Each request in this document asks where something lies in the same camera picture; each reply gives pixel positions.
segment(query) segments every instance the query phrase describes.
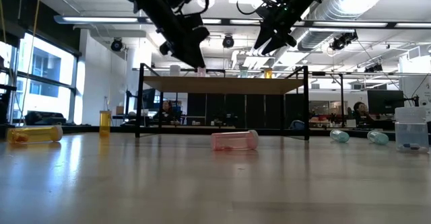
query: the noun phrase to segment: wooden tabletop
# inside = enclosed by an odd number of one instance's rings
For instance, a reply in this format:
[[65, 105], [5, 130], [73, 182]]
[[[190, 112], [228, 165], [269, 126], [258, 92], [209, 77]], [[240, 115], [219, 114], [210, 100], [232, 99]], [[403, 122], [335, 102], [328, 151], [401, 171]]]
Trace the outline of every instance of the wooden tabletop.
[[145, 76], [144, 83], [160, 92], [202, 94], [285, 94], [302, 86], [301, 79]]

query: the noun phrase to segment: table surface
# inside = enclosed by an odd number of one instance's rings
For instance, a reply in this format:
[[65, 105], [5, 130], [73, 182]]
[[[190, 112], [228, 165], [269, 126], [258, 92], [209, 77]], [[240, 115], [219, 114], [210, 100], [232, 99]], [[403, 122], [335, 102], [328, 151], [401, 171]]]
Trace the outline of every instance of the table surface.
[[0, 143], [0, 223], [429, 223], [429, 155], [394, 143], [261, 137], [66, 135]]
[[[150, 127], [159, 127], [159, 125], [150, 125]], [[200, 128], [200, 129], [235, 129], [235, 126], [201, 126], [201, 125], [195, 125], [195, 126], [189, 126], [189, 125], [162, 125], [162, 128]]]
[[302, 86], [301, 79], [241, 79], [221, 77], [145, 76], [145, 84], [160, 92], [279, 95]]

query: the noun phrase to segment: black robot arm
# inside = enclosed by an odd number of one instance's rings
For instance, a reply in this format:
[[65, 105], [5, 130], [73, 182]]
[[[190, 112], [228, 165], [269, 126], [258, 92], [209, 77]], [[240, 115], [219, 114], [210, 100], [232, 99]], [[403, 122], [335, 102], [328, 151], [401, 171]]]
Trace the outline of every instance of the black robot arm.
[[166, 39], [160, 46], [163, 55], [171, 52], [172, 56], [196, 67], [204, 67], [199, 44], [209, 36], [203, 27], [201, 13], [208, 8], [209, 0], [205, 0], [203, 11], [184, 15], [181, 8], [191, 0], [128, 0], [133, 2], [133, 12], [143, 10], [157, 27], [156, 32]]

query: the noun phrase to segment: pink plastic container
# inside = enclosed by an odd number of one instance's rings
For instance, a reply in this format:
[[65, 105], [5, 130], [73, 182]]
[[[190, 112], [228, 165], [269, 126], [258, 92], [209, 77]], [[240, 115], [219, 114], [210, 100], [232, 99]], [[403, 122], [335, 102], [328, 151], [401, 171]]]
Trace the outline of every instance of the pink plastic container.
[[213, 151], [256, 149], [259, 136], [255, 130], [241, 133], [214, 133], [211, 135]]

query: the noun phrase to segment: yellow plastic container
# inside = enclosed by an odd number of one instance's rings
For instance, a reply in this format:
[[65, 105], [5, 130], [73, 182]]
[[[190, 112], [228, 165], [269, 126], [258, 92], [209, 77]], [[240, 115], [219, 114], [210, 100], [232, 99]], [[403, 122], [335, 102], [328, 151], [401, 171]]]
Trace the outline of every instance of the yellow plastic container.
[[272, 68], [266, 68], [265, 69], [265, 78], [266, 79], [272, 79]]
[[110, 110], [100, 111], [100, 128], [99, 135], [101, 137], [109, 137], [110, 132]]
[[11, 128], [7, 132], [7, 142], [12, 144], [60, 141], [62, 137], [61, 126]]

